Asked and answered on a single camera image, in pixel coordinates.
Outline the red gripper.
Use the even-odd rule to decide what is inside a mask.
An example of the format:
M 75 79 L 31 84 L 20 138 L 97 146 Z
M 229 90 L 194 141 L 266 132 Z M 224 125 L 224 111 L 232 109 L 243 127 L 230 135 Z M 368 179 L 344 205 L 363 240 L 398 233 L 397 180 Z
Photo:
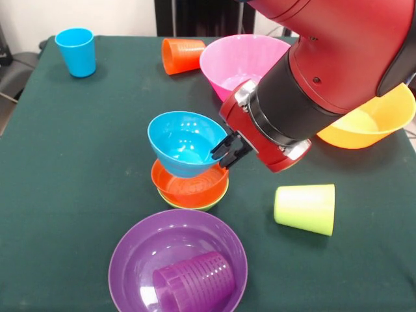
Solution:
M 271 172 L 281 172 L 295 165 L 309 152 L 311 141 L 301 140 L 285 147 L 263 134 L 253 121 L 250 111 L 256 87 L 255 81 L 251 79 L 241 83 L 223 103 L 220 115 L 232 133 L 211 150 L 212 159 L 221 159 L 219 165 L 230 169 L 249 152 L 254 151 Z

